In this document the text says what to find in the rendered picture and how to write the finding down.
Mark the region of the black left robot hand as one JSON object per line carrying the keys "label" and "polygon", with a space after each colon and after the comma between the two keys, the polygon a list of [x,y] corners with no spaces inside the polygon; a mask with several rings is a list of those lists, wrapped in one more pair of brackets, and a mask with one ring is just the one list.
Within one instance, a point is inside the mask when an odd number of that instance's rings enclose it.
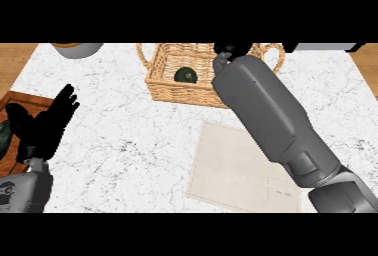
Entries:
{"label": "black left robot hand", "polygon": [[32,158],[48,160],[53,157],[78,106],[73,87],[66,84],[47,110],[36,116],[14,116],[14,121],[8,121],[10,131],[19,138],[19,163]]}

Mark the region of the dark green vegetable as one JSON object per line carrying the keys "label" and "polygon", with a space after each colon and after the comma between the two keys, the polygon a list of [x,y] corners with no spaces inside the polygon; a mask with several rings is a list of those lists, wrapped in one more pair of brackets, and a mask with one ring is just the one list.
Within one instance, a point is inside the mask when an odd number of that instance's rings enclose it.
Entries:
{"label": "dark green vegetable", "polygon": [[13,136],[13,134],[10,131],[10,122],[7,120],[4,120],[0,123],[0,160],[2,159],[2,157],[7,153],[11,136]]}

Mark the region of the grey bowl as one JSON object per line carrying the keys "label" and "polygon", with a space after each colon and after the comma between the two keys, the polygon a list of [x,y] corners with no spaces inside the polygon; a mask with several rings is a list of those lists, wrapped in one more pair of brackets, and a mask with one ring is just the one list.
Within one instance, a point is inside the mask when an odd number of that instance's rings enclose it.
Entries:
{"label": "grey bowl", "polygon": [[58,54],[67,59],[82,59],[91,56],[103,46],[101,43],[53,43]]}

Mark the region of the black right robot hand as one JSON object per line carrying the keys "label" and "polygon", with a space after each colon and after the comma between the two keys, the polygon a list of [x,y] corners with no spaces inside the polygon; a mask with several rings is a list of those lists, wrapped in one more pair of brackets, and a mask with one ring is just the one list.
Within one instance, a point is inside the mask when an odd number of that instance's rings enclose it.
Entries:
{"label": "black right robot hand", "polygon": [[213,52],[216,54],[228,53],[230,59],[234,59],[234,58],[246,55],[246,53],[250,49],[250,46],[252,46],[250,42],[215,43],[213,44]]}

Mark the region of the brown wooden cutting board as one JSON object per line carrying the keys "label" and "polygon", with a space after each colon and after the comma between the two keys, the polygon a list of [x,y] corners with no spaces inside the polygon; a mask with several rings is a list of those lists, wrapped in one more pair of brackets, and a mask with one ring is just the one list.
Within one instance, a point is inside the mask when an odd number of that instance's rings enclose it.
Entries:
{"label": "brown wooden cutting board", "polygon": [[[48,109],[53,100],[26,93],[8,91],[0,99],[0,123],[5,120],[14,121],[14,116],[24,118],[27,115],[36,116],[38,113]],[[23,173],[27,165],[16,161],[19,138],[11,137],[7,153],[0,159],[0,177],[10,174]]]}

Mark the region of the dark green squash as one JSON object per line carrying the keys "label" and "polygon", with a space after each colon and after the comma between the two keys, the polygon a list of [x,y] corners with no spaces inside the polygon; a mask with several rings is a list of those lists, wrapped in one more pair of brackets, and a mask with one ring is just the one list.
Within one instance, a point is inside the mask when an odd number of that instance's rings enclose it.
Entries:
{"label": "dark green squash", "polygon": [[174,73],[174,81],[194,83],[197,81],[194,70],[190,67],[181,67]]}

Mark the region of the grey and black appliance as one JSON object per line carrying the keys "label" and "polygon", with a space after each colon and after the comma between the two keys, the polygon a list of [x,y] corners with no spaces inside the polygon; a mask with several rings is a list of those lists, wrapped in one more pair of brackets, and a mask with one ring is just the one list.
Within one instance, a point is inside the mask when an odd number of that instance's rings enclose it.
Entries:
{"label": "grey and black appliance", "polygon": [[283,43],[284,52],[304,50],[343,50],[345,52],[355,52],[363,43]]}

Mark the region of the beige placemat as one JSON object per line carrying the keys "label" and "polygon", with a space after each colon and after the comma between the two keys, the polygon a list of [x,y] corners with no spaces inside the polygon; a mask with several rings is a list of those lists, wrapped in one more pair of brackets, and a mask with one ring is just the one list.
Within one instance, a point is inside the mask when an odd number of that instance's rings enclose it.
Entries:
{"label": "beige placemat", "polygon": [[298,212],[299,190],[247,132],[203,122],[187,196],[236,212]]}

